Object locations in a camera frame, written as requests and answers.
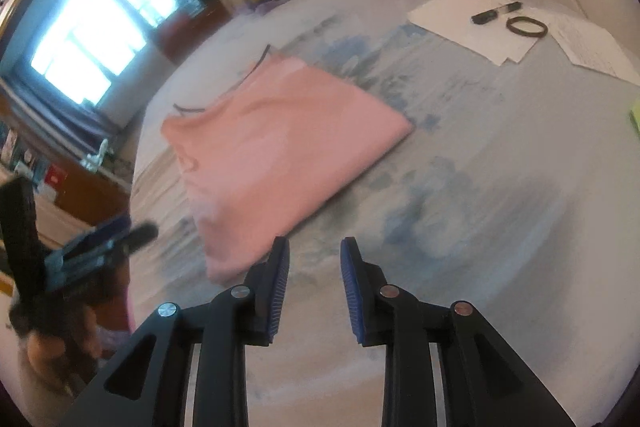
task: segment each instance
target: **black strap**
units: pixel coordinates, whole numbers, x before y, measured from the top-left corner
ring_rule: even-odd
[[[535,24],[536,26],[538,26],[540,28],[539,32],[528,32],[526,30],[523,30],[521,28],[518,28],[516,26],[517,23],[519,22],[528,22],[531,24]],[[518,15],[517,17],[511,17],[510,19],[507,20],[507,29],[510,32],[515,33],[516,35],[522,35],[523,37],[534,37],[537,39],[541,39],[542,37],[544,37],[546,34],[549,33],[549,28],[546,26],[545,23],[540,22],[539,20],[536,19],[532,19],[531,17],[527,17],[524,15]]]
[[[177,103],[174,103],[174,109],[180,113],[180,116],[184,116],[185,114],[192,112],[204,112],[203,107],[182,107]]]
[[[242,81],[244,82],[247,78],[249,78],[249,75],[252,74],[255,70],[258,69],[258,66],[260,66],[260,64],[262,64],[264,62],[264,59],[267,57],[267,53],[269,53],[271,51],[271,45],[267,44],[267,47],[264,49],[264,51],[262,52],[262,57],[260,57],[260,60],[258,60],[258,62],[256,63],[256,65],[254,66],[254,68],[249,71],[249,73],[246,74],[246,76],[242,79]]]

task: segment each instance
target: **wooden furniture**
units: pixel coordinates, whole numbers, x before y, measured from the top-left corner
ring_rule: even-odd
[[[159,134],[173,103],[212,103],[270,43],[415,123],[290,234],[280,332],[267,349],[246,350],[252,422],[380,424],[385,355],[351,333],[338,261],[347,235],[420,299],[475,304],[577,425],[601,421],[638,366],[640,144],[628,110],[640,88],[573,66],[552,38],[498,68],[407,23],[427,1],[293,0],[238,17],[147,108],[131,209],[160,234],[131,259],[137,324],[165,301],[198,305],[221,289],[206,279],[177,161]]]
[[[158,28],[158,44],[169,60],[181,64],[229,19],[229,12],[219,0],[211,0],[194,18],[178,10]]]
[[[0,166],[0,185],[11,179],[13,175]],[[39,195],[34,195],[36,203],[36,228],[40,241],[47,248],[60,248],[76,235],[90,229],[90,225],[76,219],[69,213]],[[0,248],[4,250],[4,242],[0,240]],[[14,281],[11,277],[0,272],[0,291],[11,296]]]
[[[3,93],[0,93],[0,120],[17,130],[35,150],[68,173],[56,199],[60,210],[89,225],[98,225],[127,211],[129,195],[124,190],[100,174],[87,171],[55,143],[34,133],[29,122],[15,111]]]

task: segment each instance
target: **red box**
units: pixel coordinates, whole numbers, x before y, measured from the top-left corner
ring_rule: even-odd
[[[44,182],[49,185],[49,187],[55,188],[55,190],[59,192],[60,185],[62,185],[62,182],[66,180],[67,176],[68,174],[62,167],[51,164],[49,169],[47,169],[47,174],[44,176]]]

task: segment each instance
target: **light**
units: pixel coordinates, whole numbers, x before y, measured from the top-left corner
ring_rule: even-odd
[[[116,1],[68,0],[40,41],[31,66],[74,102],[97,104],[111,83],[94,60],[118,75],[145,44]]]

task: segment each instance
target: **white paper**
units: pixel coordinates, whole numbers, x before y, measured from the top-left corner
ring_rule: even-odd
[[[421,28],[484,55],[497,66],[507,58],[520,62],[537,39],[523,37],[506,28],[504,14],[484,25],[471,22],[473,15],[510,3],[510,0],[431,0],[409,13]]]
[[[549,31],[573,64],[640,86],[636,68],[606,29],[584,19],[553,14]]]

